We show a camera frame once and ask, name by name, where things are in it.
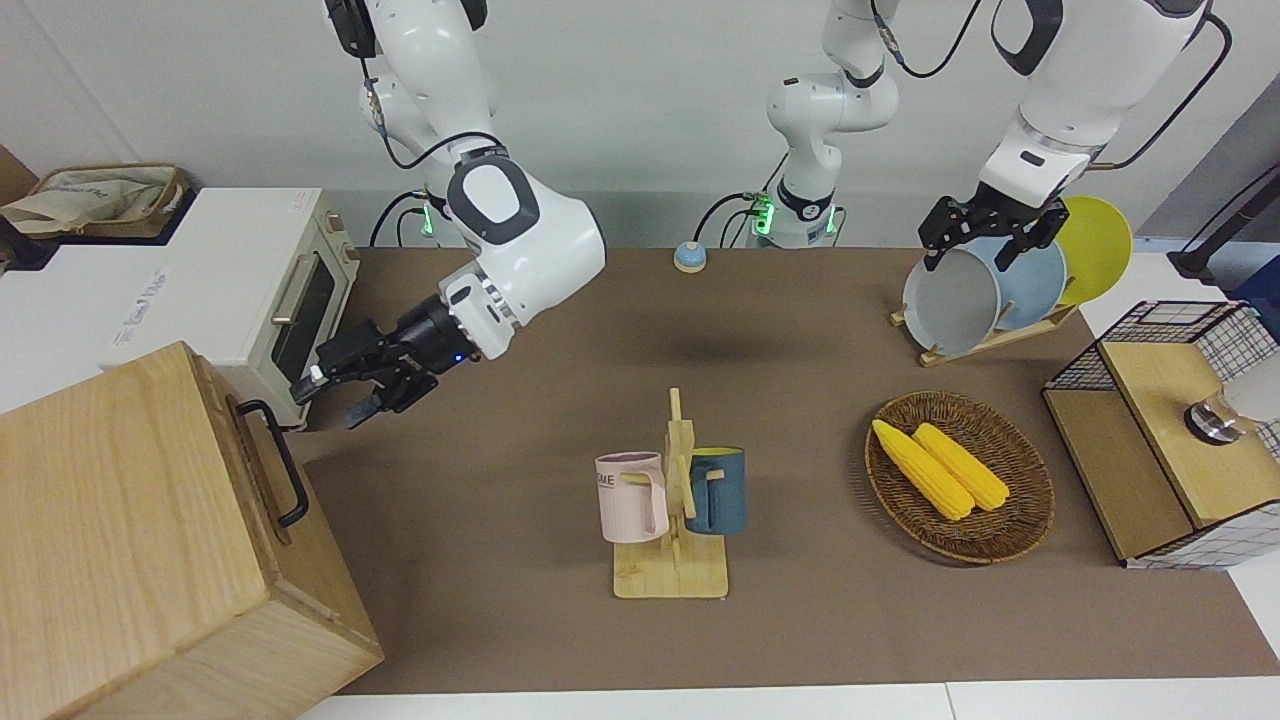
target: corn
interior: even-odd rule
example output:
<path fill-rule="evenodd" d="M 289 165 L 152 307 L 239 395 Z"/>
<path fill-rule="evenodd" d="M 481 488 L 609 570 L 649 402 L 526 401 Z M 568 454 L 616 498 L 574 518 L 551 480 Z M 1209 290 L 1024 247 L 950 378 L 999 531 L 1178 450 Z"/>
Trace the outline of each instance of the corn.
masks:
<path fill-rule="evenodd" d="M 872 428 L 890 460 L 943 518 L 960 520 L 973 512 L 969 491 L 914 439 L 883 420 L 872 420 Z"/>
<path fill-rule="evenodd" d="M 911 437 L 960 480 L 978 507 L 995 510 L 1009 500 L 1009 486 L 937 427 L 923 423 Z"/>

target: mug handle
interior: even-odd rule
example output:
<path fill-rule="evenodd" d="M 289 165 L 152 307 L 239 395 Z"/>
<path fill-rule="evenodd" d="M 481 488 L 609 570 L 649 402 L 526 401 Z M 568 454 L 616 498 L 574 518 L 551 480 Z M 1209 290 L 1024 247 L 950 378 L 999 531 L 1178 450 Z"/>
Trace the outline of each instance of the mug handle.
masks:
<path fill-rule="evenodd" d="M 649 505 L 652 512 L 645 518 L 645 532 L 658 532 L 658 518 L 667 514 L 667 479 L 662 470 L 641 470 L 639 473 L 622 473 L 622 480 L 632 484 L 649 486 Z"/>
<path fill-rule="evenodd" d="M 716 492 L 712 488 L 712 480 L 723 480 L 724 470 L 716 468 L 713 470 L 707 470 L 707 527 L 716 527 Z"/>

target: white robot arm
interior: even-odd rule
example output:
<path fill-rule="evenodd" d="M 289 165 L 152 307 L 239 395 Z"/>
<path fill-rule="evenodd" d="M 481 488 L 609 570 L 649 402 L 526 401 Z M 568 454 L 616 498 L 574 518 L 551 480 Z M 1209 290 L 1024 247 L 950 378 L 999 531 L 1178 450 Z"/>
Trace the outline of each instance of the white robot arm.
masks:
<path fill-rule="evenodd" d="M 1059 200 L 1062 190 L 1096 167 L 1124 117 L 1151 92 L 1207 17 L 1225 33 L 1208 14 L 1210 4 L 1002 0 L 996 20 L 1020 8 L 1030 18 L 1018 49 L 1002 44 L 997 22 L 992 23 L 997 50 L 1029 79 L 1027 96 L 979 172 L 973 199 L 942 197 L 920 224 L 925 265 L 933 269 L 948 249 L 975 237 L 1012 238 L 997 258 L 1001 269 L 1019 254 L 1052 242 L 1068 215 Z M 786 137 L 790 154 L 758 225 L 756 234 L 767 242 L 814 245 L 832 213 L 842 163 L 827 136 L 874 129 L 896 113 L 897 87 L 883 65 L 886 49 L 905 65 L 888 26 L 897 6 L 899 0 L 832 0 L 822 42 L 842 72 L 792 77 L 773 88 L 769 122 Z M 965 29 L 972 18 L 970 12 Z"/>
<path fill-rule="evenodd" d="M 1001 4 L 992 38 L 1028 77 L 1004 140 L 978 173 L 969 202 L 942 197 L 920 224 L 925 265 L 975 237 L 1011 237 L 1000 269 L 1046 247 L 1066 222 L 1059 199 L 1115 137 L 1210 17 L 1211 0 L 1020 0 Z M 996 37 L 1001 12 L 1025 5 L 1030 29 L 1011 50 Z"/>
<path fill-rule="evenodd" d="M 349 54 L 371 58 L 380 45 L 390 73 L 366 81 L 366 120 L 417 154 L 419 160 L 397 164 L 425 164 L 428 192 L 443 201 L 476 254 L 393 332 L 365 320 L 317 348 L 319 361 L 294 386 L 294 400 L 372 380 L 374 393 L 347 414 L 353 428 L 378 413 L 408 409 L 436 387 L 436 375 L 467 357 L 504 354 L 516 329 L 604 268 L 604 240 L 582 201 L 530 177 L 493 136 L 488 81 L 472 41 L 488 14 L 484 0 L 326 5 Z M 435 150 L 448 161 L 431 158 Z"/>
<path fill-rule="evenodd" d="M 881 8 L 892 17 L 897 0 Z M 841 72 L 790 77 L 769 95 L 769 122 L 788 154 L 756 234 L 777 247 L 810 247 L 828 227 L 844 158 L 827 136 L 884 127 L 897 113 L 897 85 L 884 74 L 869 0 L 832 1 L 822 49 Z"/>

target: sticker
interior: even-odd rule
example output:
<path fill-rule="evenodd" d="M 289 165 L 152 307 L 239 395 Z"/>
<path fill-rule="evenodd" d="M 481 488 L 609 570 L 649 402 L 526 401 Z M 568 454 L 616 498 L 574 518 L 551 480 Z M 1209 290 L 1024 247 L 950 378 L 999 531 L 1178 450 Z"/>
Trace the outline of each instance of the sticker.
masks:
<path fill-rule="evenodd" d="M 124 347 L 133 342 L 133 336 L 137 334 L 138 328 L 142 327 L 142 322 L 146 320 L 147 313 L 151 311 L 151 305 L 155 302 L 160 291 L 164 290 L 165 283 L 169 282 L 169 275 L 173 273 L 173 268 L 156 268 L 151 273 L 151 278 L 147 284 L 138 293 L 138 297 L 133 300 L 133 306 L 129 309 L 129 315 L 124 318 L 120 323 L 120 329 L 115 331 L 115 337 L 111 338 L 111 345 L 115 347 Z"/>

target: yellow plate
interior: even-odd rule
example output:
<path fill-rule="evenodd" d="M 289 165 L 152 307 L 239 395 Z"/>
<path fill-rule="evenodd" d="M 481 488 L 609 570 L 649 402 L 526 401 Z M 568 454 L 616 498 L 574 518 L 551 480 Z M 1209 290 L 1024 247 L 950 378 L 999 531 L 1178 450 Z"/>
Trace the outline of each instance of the yellow plate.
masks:
<path fill-rule="evenodd" d="M 1062 305 L 1088 302 L 1111 290 L 1129 266 L 1133 231 L 1115 205 L 1097 197 L 1068 197 L 1071 217 L 1057 233 L 1057 245 L 1066 256 L 1066 272 L 1075 278 L 1059 301 Z"/>

